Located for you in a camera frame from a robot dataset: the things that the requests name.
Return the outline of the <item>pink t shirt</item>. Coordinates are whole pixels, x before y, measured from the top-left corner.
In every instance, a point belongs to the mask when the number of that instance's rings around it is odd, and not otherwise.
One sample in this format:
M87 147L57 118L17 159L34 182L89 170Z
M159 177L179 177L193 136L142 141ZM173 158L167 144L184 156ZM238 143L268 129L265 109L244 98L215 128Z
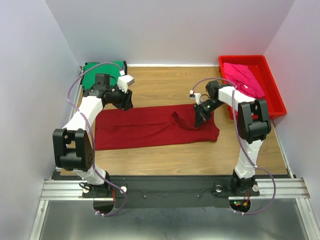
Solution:
M225 78L233 82L238 91L255 99L261 99L265 96L264 90L248 66L227 62L223 63L222 66Z

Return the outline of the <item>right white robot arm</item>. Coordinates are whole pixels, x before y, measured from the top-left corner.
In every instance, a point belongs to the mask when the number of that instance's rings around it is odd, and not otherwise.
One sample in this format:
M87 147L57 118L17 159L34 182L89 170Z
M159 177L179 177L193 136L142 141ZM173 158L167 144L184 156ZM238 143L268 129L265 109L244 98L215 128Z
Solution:
M203 100L202 95L195 92L195 86L189 91L189 97L195 100L194 126L198 128L207 122L223 104L231 107L240 152L230 187L234 194L244 193L255 185L259 150L271 132L268 103L264 99L245 95L229 80L227 84L220 84L217 77L207 80L207 100Z

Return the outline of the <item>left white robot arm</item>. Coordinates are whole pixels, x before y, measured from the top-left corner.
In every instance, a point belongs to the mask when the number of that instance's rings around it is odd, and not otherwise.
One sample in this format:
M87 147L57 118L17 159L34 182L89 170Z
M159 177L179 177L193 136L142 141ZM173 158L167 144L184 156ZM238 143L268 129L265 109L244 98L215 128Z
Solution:
M105 105L112 104L126 111L133 108L129 87L135 82L133 76L120 73L115 85L109 74L97 73L95 83L83 93L81 104L63 127L53 131L55 165L75 172L84 182L80 184L86 193L108 196L113 188L108 184L109 174L95 164L95 141L92 125Z

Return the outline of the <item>red plastic bin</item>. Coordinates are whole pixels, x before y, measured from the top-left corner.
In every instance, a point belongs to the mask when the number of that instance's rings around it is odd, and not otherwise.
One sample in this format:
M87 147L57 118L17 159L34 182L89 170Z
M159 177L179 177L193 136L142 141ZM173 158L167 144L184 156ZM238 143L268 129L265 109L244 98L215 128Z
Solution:
M247 66L265 93L264 99L268 104L270 119L274 120L287 114L268 62L263 55L221 55L218 57L218 62L222 78L226 77L224 63Z

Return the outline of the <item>aluminium rail frame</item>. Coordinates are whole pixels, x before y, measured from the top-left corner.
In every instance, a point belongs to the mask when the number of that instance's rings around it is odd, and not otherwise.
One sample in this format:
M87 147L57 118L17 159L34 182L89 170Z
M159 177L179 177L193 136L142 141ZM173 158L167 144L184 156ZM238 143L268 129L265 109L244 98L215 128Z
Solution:
M110 176L232 175L239 145L226 107L215 111L217 142L195 142L143 148L104 150L96 163ZM282 146L272 133L260 150L259 196L248 214L231 207L138 208L96 210L83 198L80 179L54 173L43 184L31 231L33 240L314 240L319 237L309 192L289 173Z

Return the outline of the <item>dark red t shirt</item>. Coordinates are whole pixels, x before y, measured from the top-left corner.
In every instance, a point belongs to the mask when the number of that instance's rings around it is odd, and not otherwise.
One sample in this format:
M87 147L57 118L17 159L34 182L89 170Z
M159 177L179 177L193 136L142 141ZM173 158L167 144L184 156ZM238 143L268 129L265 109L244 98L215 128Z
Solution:
M220 130L214 118L199 127L195 119L192 104L103 110L95 119L95 148L102 151L216 142Z

